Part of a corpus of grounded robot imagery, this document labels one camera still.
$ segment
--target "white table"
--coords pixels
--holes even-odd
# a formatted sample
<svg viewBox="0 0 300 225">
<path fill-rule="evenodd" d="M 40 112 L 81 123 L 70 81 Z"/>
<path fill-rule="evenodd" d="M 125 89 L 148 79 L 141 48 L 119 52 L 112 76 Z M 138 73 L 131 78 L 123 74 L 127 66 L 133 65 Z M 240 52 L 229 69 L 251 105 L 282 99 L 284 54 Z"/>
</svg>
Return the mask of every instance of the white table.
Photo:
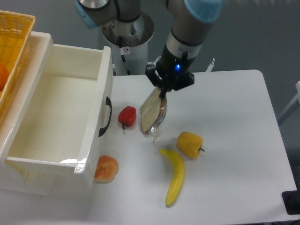
<svg viewBox="0 0 300 225">
<path fill-rule="evenodd" d="M 119 162 L 113 182 L 86 190 L 61 176 L 50 196 L 0 190 L 0 223 L 221 225 L 300 218 L 286 213 L 281 197 L 296 186 L 260 72 L 195 73 L 193 86 L 167 94 L 163 134 L 155 145 L 137 122 L 125 131 L 117 122 L 125 106 L 139 108 L 152 90 L 144 75 L 114 78 L 102 152 Z M 177 149 L 182 131 L 201 135 L 206 151 L 196 161 L 183 157 L 184 184 L 168 209 L 172 168 L 158 149 Z"/>
</svg>

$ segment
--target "orange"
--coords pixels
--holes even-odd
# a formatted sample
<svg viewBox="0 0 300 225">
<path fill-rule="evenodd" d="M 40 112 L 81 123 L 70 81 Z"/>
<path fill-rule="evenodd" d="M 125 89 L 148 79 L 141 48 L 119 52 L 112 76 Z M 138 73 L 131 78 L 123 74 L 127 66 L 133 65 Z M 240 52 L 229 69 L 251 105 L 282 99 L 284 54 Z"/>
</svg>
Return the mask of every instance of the orange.
<svg viewBox="0 0 300 225">
<path fill-rule="evenodd" d="M 4 89 L 6 82 L 8 81 L 9 72 L 3 63 L 0 61 L 0 91 Z"/>
</svg>

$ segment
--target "white storage box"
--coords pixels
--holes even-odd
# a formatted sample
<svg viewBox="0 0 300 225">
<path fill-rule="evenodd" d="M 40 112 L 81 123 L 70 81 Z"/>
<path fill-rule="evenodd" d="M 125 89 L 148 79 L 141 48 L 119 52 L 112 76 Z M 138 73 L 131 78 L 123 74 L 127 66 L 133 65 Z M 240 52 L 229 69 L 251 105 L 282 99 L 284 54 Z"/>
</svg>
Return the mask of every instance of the white storage box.
<svg viewBox="0 0 300 225">
<path fill-rule="evenodd" d="M 39 65 L 44 68 L 41 75 L 31 74 L 37 85 L 29 89 L 28 84 L 20 84 L 24 91 L 15 98 L 28 101 L 28 107 L 16 106 L 23 115 L 8 120 L 7 127 L 15 131 L 7 134 L 10 143 L 2 145 L 0 154 L 2 168 L 24 185 L 21 191 L 44 195 L 56 174 L 77 176 L 91 186 L 101 154 L 99 131 L 102 128 L 103 134 L 110 122 L 113 84 L 109 47 L 93 50 L 49 44 L 45 68 Z M 30 91 L 32 98 L 24 95 Z M 14 119 L 19 120 L 19 128 Z M 4 188 L 16 189 L 13 185 Z"/>
</svg>

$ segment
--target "drawer handle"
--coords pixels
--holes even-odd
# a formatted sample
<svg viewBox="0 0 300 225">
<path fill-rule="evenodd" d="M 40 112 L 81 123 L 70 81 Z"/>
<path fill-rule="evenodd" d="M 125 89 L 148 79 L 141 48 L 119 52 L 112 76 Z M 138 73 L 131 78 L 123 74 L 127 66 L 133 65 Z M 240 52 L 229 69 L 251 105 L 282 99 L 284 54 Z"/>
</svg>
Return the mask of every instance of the drawer handle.
<svg viewBox="0 0 300 225">
<path fill-rule="evenodd" d="M 108 119 L 107 125 L 103 128 L 100 128 L 100 130 L 99 130 L 99 137 L 101 137 L 106 132 L 106 130 L 109 127 L 109 124 L 111 123 L 111 119 L 112 119 L 113 107 L 112 107 L 112 102 L 109 97 L 106 97 L 106 104 L 110 107 L 111 111 L 109 113 L 109 119 Z"/>
</svg>

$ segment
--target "gray floor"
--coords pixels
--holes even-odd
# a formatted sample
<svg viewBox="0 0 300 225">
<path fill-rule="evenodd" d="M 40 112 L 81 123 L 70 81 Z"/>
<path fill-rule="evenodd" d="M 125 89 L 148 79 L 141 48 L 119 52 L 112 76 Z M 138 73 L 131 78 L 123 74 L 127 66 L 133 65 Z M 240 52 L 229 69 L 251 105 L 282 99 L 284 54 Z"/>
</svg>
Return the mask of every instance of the gray floor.
<svg viewBox="0 0 300 225">
<path fill-rule="evenodd" d="M 50 33 L 57 44 L 102 49 L 100 29 L 87 29 L 74 0 L 0 0 L 0 9 L 35 15 L 34 30 Z M 142 0 L 155 24 L 149 60 L 162 51 L 173 18 L 159 0 Z M 203 44 L 192 71 L 258 69 L 264 74 L 276 115 L 296 94 L 300 81 L 300 1 L 227 0 Z M 292 168 L 300 165 L 300 108 L 280 127 Z"/>
</svg>

